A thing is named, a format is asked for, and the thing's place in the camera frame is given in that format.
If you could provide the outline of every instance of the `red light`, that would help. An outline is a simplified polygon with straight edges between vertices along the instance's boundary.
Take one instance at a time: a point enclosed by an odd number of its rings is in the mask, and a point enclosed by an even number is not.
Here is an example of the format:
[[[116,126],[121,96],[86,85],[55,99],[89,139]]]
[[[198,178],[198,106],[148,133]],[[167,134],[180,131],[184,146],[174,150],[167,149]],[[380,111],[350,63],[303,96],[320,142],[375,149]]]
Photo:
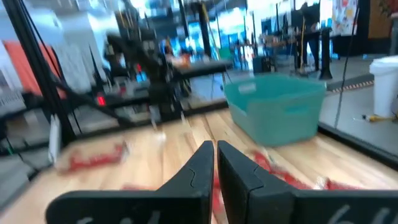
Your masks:
[[[105,98],[103,96],[97,96],[97,102],[100,106],[105,106]]]

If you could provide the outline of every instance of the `person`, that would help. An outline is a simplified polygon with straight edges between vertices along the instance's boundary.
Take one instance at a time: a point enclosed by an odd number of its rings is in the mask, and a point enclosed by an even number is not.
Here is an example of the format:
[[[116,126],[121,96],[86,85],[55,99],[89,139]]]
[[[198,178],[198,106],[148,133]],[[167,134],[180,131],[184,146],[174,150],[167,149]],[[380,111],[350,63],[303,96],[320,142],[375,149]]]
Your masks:
[[[311,33],[315,32],[317,29],[317,23],[319,20],[319,17],[314,15],[313,10],[309,8],[308,3],[305,2],[302,7],[300,8],[300,11],[305,19],[304,23],[304,34],[305,33]],[[307,44],[310,46],[311,53],[314,57],[315,64],[319,63],[319,46],[317,47],[317,39],[311,38],[311,39],[306,39],[304,37],[303,40],[303,64],[307,65]],[[301,46],[298,48],[299,50],[299,55],[301,55]]]

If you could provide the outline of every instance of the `wooden table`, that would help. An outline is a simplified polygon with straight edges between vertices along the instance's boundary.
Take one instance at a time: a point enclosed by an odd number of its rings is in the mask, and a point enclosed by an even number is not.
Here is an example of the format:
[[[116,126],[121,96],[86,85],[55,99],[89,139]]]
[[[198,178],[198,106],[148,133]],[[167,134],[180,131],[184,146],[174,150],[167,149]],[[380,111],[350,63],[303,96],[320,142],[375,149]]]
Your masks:
[[[76,142],[68,146],[62,157],[75,150],[84,154],[106,151],[123,139],[132,150],[122,164],[70,175],[59,175],[54,169],[43,172],[3,213],[0,223],[45,223],[49,202],[71,190],[119,190],[124,184],[156,189],[184,165],[204,140],[226,140],[247,155],[264,150],[232,122],[228,110],[222,110],[188,118],[185,123],[165,124],[157,131],[151,127],[133,129]],[[267,151],[277,163],[309,185],[314,185],[319,176],[327,176],[367,189],[398,189],[397,172],[321,134],[309,141]]]

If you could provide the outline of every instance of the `floor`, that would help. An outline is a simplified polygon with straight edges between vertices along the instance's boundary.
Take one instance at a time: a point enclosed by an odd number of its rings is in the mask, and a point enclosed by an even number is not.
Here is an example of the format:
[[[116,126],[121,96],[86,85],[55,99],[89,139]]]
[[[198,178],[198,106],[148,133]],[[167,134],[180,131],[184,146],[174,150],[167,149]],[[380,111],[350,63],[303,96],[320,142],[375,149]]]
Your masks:
[[[364,189],[398,189],[398,172],[326,136],[319,134],[308,141],[264,149],[233,123],[228,110],[222,110],[165,124],[158,130],[133,129],[68,146],[56,167],[65,164],[67,156],[75,151],[83,155],[99,154],[121,141],[127,142],[131,153],[118,165],[69,175],[59,174],[55,168],[43,172],[0,216],[0,223],[45,223],[48,203],[71,190],[119,190],[125,184],[156,189],[209,139],[226,140],[249,157],[254,151],[267,151],[278,165],[308,185],[314,186],[319,177],[329,177]],[[217,221],[224,223],[213,217],[213,223]]]
[[[372,58],[350,58],[346,78],[349,79],[369,73],[369,64],[371,60]],[[344,62],[344,58],[332,61],[331,72],[334,79],[329,82],[338,82],[342,79]],[[251,72],[229,72],[229,78],[232,82],[250,76],[252,76]],[[221,75],[215,75],[214,79],[212,79],[212,77],[201,77],[192,80],[193,94],[195,97],[190,100],[191,105],[203,102],[211,103],[212,101],[223,99],[224,93],[220,89],[221,83]],[[330,126],[334,125],[338,108],[338,99],[339,94],[330,94],[325,97],[320,114],[321,122],[329,124]],[[340,121],[337,129],[384,149],[392,156],[398,156],[398,150],[396,148],[398,140],[395,138],[396,132],[398,131],[398,124],[391,121],[368,123],[361,119],[362,114],[373,113],[373,87],[345,91],[343,93],[341,105]],[[11,140],[13,144],[15,142],[17,146],[22,145],[21,137],[26,138],[27,141],[45,140],[49,137],[49,124],[40,111],[36,111],[34,114],[27,117],[30,117],[27,119],[28,122],[14,121],[9,124]],[[109,119],[107,116],[90,108],[80,108],[76,111],[76,118],[83,132],[90,132],[96,129],[117,125],[115,120]],[[73,116],[70,116],[70,120],[72,123],[75,123]],[[74,124],[73,126],[75,131],[78,132],[77,125]],[[27,153],[23,156],[37,167],[48,164],[46,149],[39,152]],[[19,183],[21,182],[26,183],[26,173],[32,170],[29,166],[24,165],[16,156],[0,159],[0,168],[0,190],[3,189],[1,183],[5,180],[7,180],[8,183],[14,182],[15,184],[12,185],[15,186],[20,186],[21,184]],[[21,171],[21,175],[10,175],[15,172],[16,169],[18,169],[18,172]],[[15,177],[15,180],[11,180],[9,178],[10,176]],[[9,195],[13,195],[17,192],[17,189],[9,189],[8,192]],[[0,196],[0,208],[1,205],[4,204],[2,202],[9,201],[9,196],[7,195],[8,194],[2,194]]]

